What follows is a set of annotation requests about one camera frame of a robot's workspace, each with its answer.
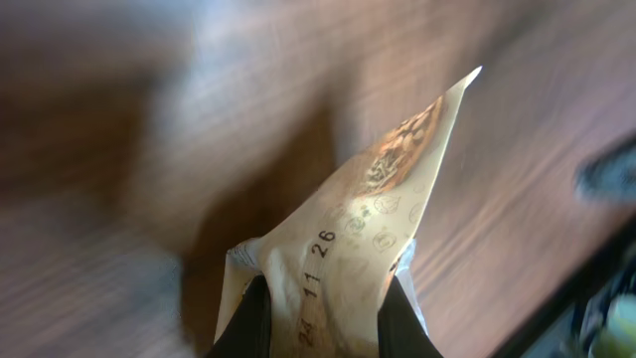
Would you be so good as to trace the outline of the brown clear snack bag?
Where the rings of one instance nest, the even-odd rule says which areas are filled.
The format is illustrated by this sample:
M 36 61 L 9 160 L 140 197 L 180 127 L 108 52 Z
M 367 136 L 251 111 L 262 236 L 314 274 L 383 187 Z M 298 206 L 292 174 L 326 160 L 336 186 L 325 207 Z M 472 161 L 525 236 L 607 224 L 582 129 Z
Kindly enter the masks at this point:
M 405 276 L 466 76 L 349 159 L 272 231 L 230 249 L 214 343 L 266 279 L 270 357 L 376 357 L 378 313 Z

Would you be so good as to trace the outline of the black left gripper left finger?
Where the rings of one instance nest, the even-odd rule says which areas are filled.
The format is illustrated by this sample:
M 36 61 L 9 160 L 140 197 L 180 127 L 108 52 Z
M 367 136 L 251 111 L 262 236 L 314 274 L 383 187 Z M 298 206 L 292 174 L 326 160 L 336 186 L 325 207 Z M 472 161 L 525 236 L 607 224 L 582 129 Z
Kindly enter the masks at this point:
M 266 279 L 256 276 L 205 358 L 269 358 L 271 302 Z

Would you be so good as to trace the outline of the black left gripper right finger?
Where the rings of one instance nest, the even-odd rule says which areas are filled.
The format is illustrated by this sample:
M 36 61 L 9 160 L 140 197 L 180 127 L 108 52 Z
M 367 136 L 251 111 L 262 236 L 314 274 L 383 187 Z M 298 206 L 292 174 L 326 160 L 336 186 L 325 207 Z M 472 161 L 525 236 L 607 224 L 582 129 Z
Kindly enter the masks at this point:
M 396 277 L 378 313 L 378 342 L 381 358 L 442 358 Z

